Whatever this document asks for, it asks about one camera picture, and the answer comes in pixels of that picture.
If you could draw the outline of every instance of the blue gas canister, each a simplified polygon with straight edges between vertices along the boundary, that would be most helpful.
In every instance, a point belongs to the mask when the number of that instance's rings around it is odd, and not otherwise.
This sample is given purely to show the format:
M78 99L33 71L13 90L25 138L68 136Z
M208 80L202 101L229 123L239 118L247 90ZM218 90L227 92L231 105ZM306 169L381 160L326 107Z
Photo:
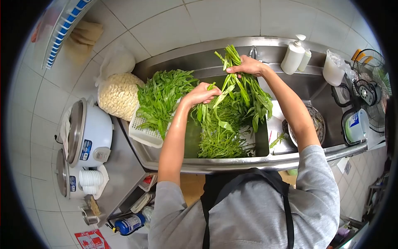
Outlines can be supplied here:
M145 223L145 217L142 214L134 214L128 219L115 221L115 228L123 235L140 228Z

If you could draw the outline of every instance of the red sign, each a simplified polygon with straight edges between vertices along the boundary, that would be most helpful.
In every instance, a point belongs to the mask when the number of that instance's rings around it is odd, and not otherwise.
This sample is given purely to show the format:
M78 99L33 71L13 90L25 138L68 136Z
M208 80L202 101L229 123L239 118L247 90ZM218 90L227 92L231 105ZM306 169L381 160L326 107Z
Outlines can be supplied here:
M83 249L111 249L98 229L75 233L75 236Z

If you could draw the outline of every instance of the gray shirt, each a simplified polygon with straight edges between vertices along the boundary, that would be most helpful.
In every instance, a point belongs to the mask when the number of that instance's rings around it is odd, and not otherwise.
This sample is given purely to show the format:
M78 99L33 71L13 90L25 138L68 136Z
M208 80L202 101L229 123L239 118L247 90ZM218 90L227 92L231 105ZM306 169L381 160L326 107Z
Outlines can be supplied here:
M335 236L339 191L323 149L300 153L296 189L289 202L294 248L325 249ZM187 208L181 189L159 182L148 235L149 248L202 248L205 218L200 200ZM287 248L282 196L264 180L241 184L209 211L210 248Z

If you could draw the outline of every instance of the rice cooker lid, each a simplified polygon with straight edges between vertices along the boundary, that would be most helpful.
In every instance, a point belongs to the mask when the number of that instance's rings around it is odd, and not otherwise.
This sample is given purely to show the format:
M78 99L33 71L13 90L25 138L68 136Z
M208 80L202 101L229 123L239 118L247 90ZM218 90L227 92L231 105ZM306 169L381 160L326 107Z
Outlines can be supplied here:
M80 148L79 140L83 135L82 127L83 119L83 101L79 100L72 106L70 114L70 131L68 136L68 163L73 163L77 150Z
M60 149L57 155L57 181L58 187L63 196L67 194L68 186L68 163L65 161L64 149Z

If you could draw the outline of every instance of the bag of peanuts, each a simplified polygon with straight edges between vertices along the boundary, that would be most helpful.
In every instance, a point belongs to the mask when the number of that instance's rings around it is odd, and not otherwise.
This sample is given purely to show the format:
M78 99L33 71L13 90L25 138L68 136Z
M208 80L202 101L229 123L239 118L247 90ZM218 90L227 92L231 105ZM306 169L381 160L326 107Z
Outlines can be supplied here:
M138 104L138 87L144 82L130 72L134 69L133 54L123 45L110 48L100 67L98 106L105 112L130 121Z

